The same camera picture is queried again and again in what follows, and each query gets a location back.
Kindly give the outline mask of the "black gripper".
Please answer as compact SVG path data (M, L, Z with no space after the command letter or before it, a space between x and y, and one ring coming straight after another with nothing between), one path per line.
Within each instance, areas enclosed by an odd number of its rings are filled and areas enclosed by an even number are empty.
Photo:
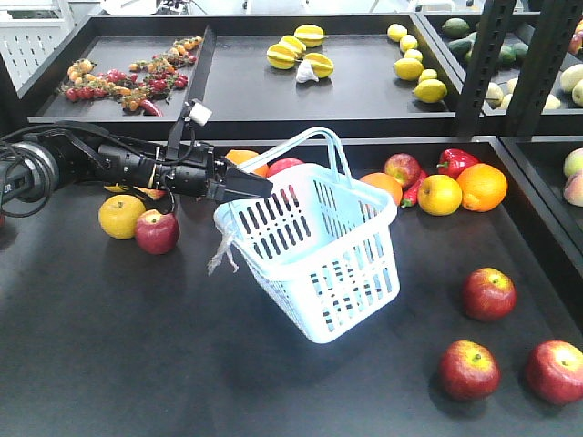
M273 184L267 178L228 167L225 157L215 157L209 143L166 146L155 160L154 187L158 189L217 202L268 198L272 193Z

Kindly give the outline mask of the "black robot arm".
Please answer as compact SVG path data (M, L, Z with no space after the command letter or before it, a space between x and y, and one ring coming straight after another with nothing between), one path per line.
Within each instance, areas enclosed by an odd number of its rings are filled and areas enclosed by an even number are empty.
M104 183L166 190L219 203L267 198L272 183L191 138L165 143L74 121L25 127L1 138L1 213L26 218L61 188Z

